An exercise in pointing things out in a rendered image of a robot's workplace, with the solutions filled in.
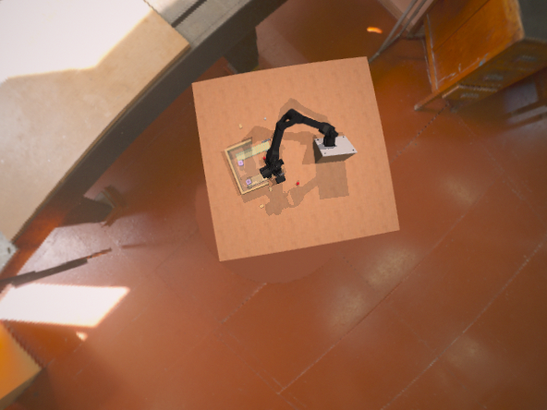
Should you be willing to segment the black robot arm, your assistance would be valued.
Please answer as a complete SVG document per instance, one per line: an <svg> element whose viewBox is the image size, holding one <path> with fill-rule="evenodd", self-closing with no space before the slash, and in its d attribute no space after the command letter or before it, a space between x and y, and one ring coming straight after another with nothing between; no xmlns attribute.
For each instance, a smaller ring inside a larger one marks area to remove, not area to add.
<svg viewBox="0 0 547 410"><path fill-rule="evenodd" d="M289 121L287 121L288 119ZM259 169L263 178L272 177L272 175L274 174L273 170L276 172L279 171L281 169L281 166L284 164L284 161L282 159L279 160L279 148L285 129L293 126L294 124L303 124L309 127L319 129L318 131L325 135L323 137L324 147L335 146L335 139L338 138L338 133L334 130L334 127L331 124L326 122L318 122L300 114L299 112L291 108L287 111L286 114L282 116L282 118L278 122L276 122L272 145L266 153L266 165Z"/></svg>

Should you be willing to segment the pale yellow flat strip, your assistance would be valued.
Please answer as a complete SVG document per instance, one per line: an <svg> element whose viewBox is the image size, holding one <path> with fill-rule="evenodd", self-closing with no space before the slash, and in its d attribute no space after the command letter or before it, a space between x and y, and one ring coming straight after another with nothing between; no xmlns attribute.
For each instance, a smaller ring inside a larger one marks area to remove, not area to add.
<svg viewBox="0 0 547 410"><path fill-rule="evenodd" d="M259 153L259 152L262 152L262 151L265 151L265 150L268 150L270 147L268 141L258 145L258 146L255 146L254 147L254 150L256 151L256 153Z"/></svg>

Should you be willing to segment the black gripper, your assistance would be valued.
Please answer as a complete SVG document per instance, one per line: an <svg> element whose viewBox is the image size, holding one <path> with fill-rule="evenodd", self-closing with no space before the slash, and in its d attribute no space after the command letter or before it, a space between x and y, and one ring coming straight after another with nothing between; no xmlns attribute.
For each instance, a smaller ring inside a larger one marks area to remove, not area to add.
<svg viewBox="0 0 547 410"><path fill-rule="evenodd" d="M280 184L280 183L286 181L286 178L285 178L284 175L279 175L279 174L282 173L282 167L279 171L276 172L276 171L273 170L273 172L274 172L273 175L276 176L275 181L276 181L277 184Z"/></svg>

